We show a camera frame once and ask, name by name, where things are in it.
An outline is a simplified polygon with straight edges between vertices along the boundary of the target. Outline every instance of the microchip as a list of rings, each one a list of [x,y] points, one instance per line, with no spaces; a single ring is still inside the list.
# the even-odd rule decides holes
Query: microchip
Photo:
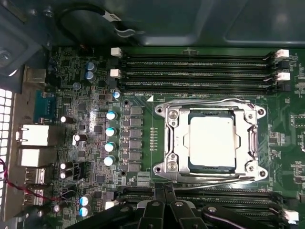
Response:
[[[130,115],[130,110],[123,110],[123,115]]]
[[[64,220],[69,220],[69,219],[70,219],[70,215],[63,215],[62,218],[63,218]]]
[[[129,163],[129,172],[140,172],[141,164],[139,163]]]
[[[141,141],[133,140],[133,141],[129,142],[129,148],[130,149],[141,149],[141,147],[142,147],[142,142]]]
[[[129,137],[130,131],[129,131],[129,130],[127,130],[127,131],[122,131],[122,132],[121,132],[121,135],[122,135],[122,137]]]
[[[95,182],[96,183],[99,183],[99,184],[102,184],[102,183],[105,183],[105,176],[104,175],[96,175],[95,176]]]
[[[130,120],[131,126],[142,126],[142,119],[140,118],[132,118]]]
[[[103,127],[101,125],[95,125],[93,128],[93,131],[95,133],[101,133],[101,132],[103,132]]]
[[[143,109],[141,107],[132,107],[131,114],[132,115],[142,115]]]
[[[130,137],[142,137],[142,130],[131,130]]]
[[[78,110],[79,111],[85,111],[86,110],[86,104],[85,103],[78,104]]]
[[[85,130],[85,128],[86,128],[85,125],[79,125],[78,127],[79,130]]]
[[[85,151],[78,151],[78,157],[85,157]]]
[[[121,154],[121,158],[122,159],[128,159],[129,158],[129,154]]]
[[[130,126],[130,120],[123,121],[123,126]]]
[[[129,148],[129,142],[123,142],[122,148]]]
[[[68,97],[62,98],[62,103],[63,103],[64,105],[70,105],[70,103],[71,103],[71,98],[68,98]]]
[[[130,161],[140,161],[141,160],[141,152],[130,152],[129,153]]]
[[[121,165],[121,170],[128,171],[128,164],[127,165]]]
[[[102,198],[102,192],[101,191],[94,192],[93,198],[95,198],[95,199]]]

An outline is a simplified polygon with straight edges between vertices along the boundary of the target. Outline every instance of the integrated circuit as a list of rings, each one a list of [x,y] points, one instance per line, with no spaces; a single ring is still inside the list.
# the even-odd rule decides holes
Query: integrated circuit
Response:
[[[137,140],[132,140],[129,142],[129,148],[130,149],[141,149],[142,142]]]
[[[132,107],[131,108],[131,115],[142,115],[143,109],[141,107]]]
[[[131,126],[142,126],[143,121],[141,118],[132,118],[130,119],[130,125]]]

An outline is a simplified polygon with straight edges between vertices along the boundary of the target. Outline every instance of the blue-topped capacitor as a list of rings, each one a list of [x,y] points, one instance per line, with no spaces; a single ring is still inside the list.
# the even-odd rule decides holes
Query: blue-topped capacitor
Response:
[[[106,134],[108,137],[115,136],[115,135],[116,135],[116,129],[113,128],[113,127],[108,127],[108,128],[105,130],[105,134]]]
[[[91,207],[89,205],[82,207],[80,208],[80,216],[86,217],[89,215],[90,211],[91,211]]]
[[[88,62],[87,64],[86,64],[86,69],[88,70],[88,71],[90,71],[90,72],[96,72],[96,66],[95,66],[95,64],[94,63],[92,63],[92,62]]]
[[[93,72],[86,72],[85,78],[86,78],[86,80],[88,80],[91,83],[96,81],[96,76],[93,74]]]
[[[117,117],[118,117],[118,115],[114,111],[109,111],[106,115],[106,118],[110,121],[115,120]]]
[[[80,199],[80,205],[82,206],[87,206],[91,202],[91,196],[89,194],[85,194],[83,197]]]
[[[115,100],[120,100],[121,98],[121,93],[119,91],[115,91],[112,95]]]

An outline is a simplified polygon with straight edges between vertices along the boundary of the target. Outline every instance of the green circuit board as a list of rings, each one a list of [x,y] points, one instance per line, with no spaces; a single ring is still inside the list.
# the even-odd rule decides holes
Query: green circuit board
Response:
[[[265,55],[270,49],[227,49],[227,48],[158,48],[139,47],[125,48],[133,54],[182,54],[196,52],[210,55]],[[109,49],[96,48],[93,55],[78,56],[74,48],[58,47],[53,49],[51,57],[58,63],[57,79],[60,78],[60,89],[56,91],[56,119],[62,115],[72,116],[77,120],[74,125],[66,126],[66,143],[59,151],[59,162],[75,160],[90,162],[90,175],[78,184],[78,193],[89,193],[92,196],[92,211],[104,210],[103,197],[107,191],[118,186],[149,187],[154,182],[165,179],[157,177],[152,170],[155,164],[163,161],[164,152],[164,120],[154,113],[158,104],[178,99],[224,98],[248,99],[266,109],[267,115],[259,120],[259,161],[267,169],[268,178],[246,186],[231,185],[230,188],[252,188],[257,190],[276,191],[286,197],[300,198],[305,189],[305,51],[290,50],[291,91],[274,95],[255,94],[160,94],[126,93],[120,100],[114,100],[112,91],[107,88],[107,58]],[[89,83],[84,79],[85,65],[92,61],[97,66],[97,80]],[[73,90],[73,83],[81,84],[79,90]],[[115,111],[119,118],[107,121],[108,111]],[[107,137],[105,129],[114,127],[119,134]],[[136,153],[141,159],[132,165],[124,162],[123,144],[124,130],[140,130],[134,137]],[[77,147],[72,146],[71,138],[76,132],[88,134],[88,141]],[[119,150],[111,152],[120,158],[115,166],[105,167],[103,159],[108,155],[103,146],[114,142]],[[129,172],[122,175],[122,168]],[[55,180],[54,190],[60,190],[68,181]],[[66,228],[83,218],[79,216],[78,197],[73,204],[57,215],[51,215],[49,222],[56,228]],[[300,204],[300,228],[305,228],[305,205]]]

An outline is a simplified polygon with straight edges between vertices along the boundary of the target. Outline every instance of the white connector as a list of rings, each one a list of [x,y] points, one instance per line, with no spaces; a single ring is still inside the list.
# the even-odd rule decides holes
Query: white connector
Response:
[[[120,69],[110,69],[110,77],[121,78],[121,71],[120,71]]]
[[[289,58],[289,50],[288,49],[280,49],[275,53],[276,58]]]
[[[121,58],[123,56],[123,52],[120,48],[111,48],[111,56]]]
[[[276,81],[289,81],[290,73],[278,73],[276,75]]]

